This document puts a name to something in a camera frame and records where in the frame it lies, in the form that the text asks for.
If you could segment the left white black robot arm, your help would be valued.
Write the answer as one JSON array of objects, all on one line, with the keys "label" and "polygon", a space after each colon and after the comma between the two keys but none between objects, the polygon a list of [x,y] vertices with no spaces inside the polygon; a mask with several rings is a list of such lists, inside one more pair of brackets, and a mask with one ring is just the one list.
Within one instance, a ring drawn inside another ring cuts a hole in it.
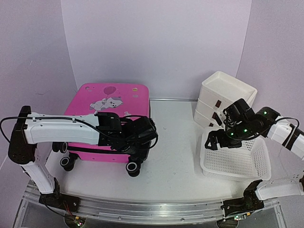
[{"label": "left white black robot arm", "polygon": [[141,164],[158,142],[153,120],[147,116],[120,117],[115,113],[68,116],[45,115],[22,107],[9,142],[8,156],[22,167],[36,184],[39,202],[47,208],[77,212],[80,198],[60,192],[58,180],[53,177],[46,161],[36,151],[39,143],[51,143],[54,152],[66,153],[70,143],[85,143],[98,147],[108,146],[111,154],[127,154],[127,173],[138,176]]}]

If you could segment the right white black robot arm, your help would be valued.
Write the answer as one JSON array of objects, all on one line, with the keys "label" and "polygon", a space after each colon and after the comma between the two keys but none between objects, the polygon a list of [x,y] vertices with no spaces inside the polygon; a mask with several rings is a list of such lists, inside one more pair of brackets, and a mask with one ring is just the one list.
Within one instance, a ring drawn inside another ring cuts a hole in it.
[{"label": "right white black robot arm", "polygon": [[205,176],[248,181],[239,198],[222,203],[224,218],[239,220],[264,207],[266,200],[302,196],[302,174],[271,178],[281,152],[304,158],[304,133],[299,121],[263,107],[254,112],[243,101],[224,110],[224,127],[203,131],[200,166]]}]

